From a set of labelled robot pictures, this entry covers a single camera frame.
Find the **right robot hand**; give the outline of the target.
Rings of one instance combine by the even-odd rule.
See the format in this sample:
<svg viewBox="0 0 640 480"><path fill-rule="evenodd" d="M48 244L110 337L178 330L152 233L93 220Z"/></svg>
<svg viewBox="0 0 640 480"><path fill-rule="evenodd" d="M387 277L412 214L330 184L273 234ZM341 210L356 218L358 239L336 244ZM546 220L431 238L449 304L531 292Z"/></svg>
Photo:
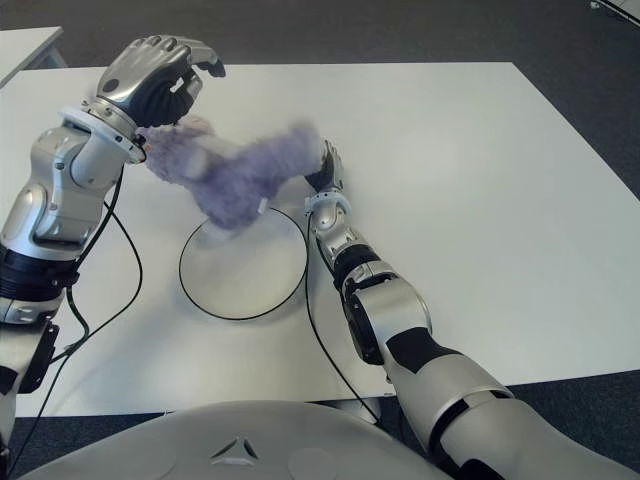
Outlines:
<svg viewBox="0 0 640 480"><path fill-rule="evenodd" d="M325 140L321 168L318 172L305 176L306 182L316 192L342 191L344 189L344 172L341 157L336 147Z"/></svg>

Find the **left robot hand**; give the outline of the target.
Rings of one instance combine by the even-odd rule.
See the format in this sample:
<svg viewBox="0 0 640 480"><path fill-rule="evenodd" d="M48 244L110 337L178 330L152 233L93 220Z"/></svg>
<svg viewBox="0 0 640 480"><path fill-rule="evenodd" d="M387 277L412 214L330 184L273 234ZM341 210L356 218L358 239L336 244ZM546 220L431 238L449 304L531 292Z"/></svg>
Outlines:
<svg viewBox="0 0 640 480"><path fill-rule="evenodd" d="M217 53L205 43L172 35L132 42L105 70L96 94L124 112L139 127L178 122L202 89L196 69L226 76Z"/></svg>

